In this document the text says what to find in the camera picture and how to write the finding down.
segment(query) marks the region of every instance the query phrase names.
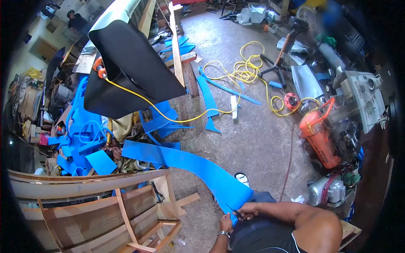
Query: forearm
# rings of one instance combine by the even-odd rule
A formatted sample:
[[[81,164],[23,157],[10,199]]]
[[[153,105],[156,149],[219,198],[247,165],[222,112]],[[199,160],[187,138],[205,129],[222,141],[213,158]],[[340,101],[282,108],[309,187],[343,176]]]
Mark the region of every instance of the forearm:
[[[307,219],[316,215],[316,213],[325,211],[317,207],[295,202],[260,202],[257,204],[260,213],[275,217],[285,222],[294,223],[296,228]]]
[[[226,253],[228,250],[228,236],[220,234],[217,236],[214,246],[209,253]]]

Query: man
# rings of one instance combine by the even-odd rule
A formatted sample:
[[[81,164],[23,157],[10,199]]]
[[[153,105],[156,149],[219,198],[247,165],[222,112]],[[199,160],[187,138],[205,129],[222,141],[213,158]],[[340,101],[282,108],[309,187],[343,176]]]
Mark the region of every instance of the man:
[[[336,253],[343,231],[330,211],[294,202],[277,203],[269,192],[255,192],[239,210],[246,221],[232,228],[230,213],[210,253]]]
[[[68,12],[68,18],[68,27],[73,33],[79,33],[87,25],[87,21],[80,14],[75,14],[74,10]]]

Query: concrete floor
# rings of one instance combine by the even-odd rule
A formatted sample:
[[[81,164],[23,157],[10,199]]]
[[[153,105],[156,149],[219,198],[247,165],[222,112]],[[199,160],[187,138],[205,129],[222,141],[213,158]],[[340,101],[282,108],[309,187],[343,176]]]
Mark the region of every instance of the concrete floor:
[[[194,49],[203,60],[196,64],[192,62],[194,73],[198,76],[198,66],[204,66],[209,61],[218,60],[231,72],[233,64],[243,60],[239,54],[240,48],[250,42],[259,41],[265,48],[265,54],[276,59],[279,50],[276,49],[279,37],[271,33],[264,33],[261,25],[241,26],[229,20],[220,20],[217,14],[205,11],[205,3],[192,7],[192,13],[183,17],[181,22],[185,36],[196,45]],[[248,46],[243,54],[247,58],[252,54],[260,54],[259,44]],[[205,73],[209,77],[219,77],[225,73],[217,67],[207,68]],[[279,81],[275,73],[264,75],[267,82]],[[227,79],[218,83],[232,89],[235,85]],[[230,111],[230,93],[212,85],[209,88],[219,109]],[[193,129],[178,130],[167,137],[169,141],[180,141],[183,151],[197,154],[225,169],[230,174],[244,172],[250,181],[251,188],[258,191],[269,191],[278,201],[286,178],[290,158],[290,144],[293,143],[290,173],[283,201],[290,201],[291,197],[305,194],[307,180],[318,178],[318,174],[310,165],[307,152],[298,144],[296,133],[291,139],[292,131],[286,120],[276,116],[266,105],[264,83],[260,80],[247,85],[244,94],[263,103],[259,106],[241,99],[238,109],[238,123],[233,123],[231,115],[217,116],[214,125],[222,134],[205,130],[207,117],[203,116],[188,125]],[[269,97],[281,96],[279,90],[269,88]],[[189,119],[205,111],[202,95],[198,98],[182,96],[170,101],[172,107],[179,114],[179,119]],[[219,219],[223,214],[219,206],[212,200],[210,190],[202,180],[190,172],[172,169],[172,181],[177,199],[198,192],[201,199],[184,209],[187,215],[181,217],[183,228],[179,238],[185,241],[185,246],[175,240],[177,252],[208,252],[213,246],[219,230]]]

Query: orange air compressor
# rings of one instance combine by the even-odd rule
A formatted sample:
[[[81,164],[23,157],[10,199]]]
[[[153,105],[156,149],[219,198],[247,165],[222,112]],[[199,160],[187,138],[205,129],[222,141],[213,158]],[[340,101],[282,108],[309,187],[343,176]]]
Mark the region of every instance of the orange air compressor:
[[[324,107],[330,104],[324,115],[319,111],[311,111],[307,113],[300,122],[302,137],[308,140],[318,155],[319,160],[327,169],[336,167],[341,161],[341,158],[336,156],[336,149],[323,121],[329,115],[334,102],[335,98],[331,98],[322,105],[322,107]]]

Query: black tank top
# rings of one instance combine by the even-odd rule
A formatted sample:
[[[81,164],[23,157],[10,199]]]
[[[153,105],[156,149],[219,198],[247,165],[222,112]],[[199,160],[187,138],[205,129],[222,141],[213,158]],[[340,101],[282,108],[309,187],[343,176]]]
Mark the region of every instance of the black tank top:
[[[280,222],[259,228],[240,239],[232,253],[307,253],[292,235],[294,226]]]

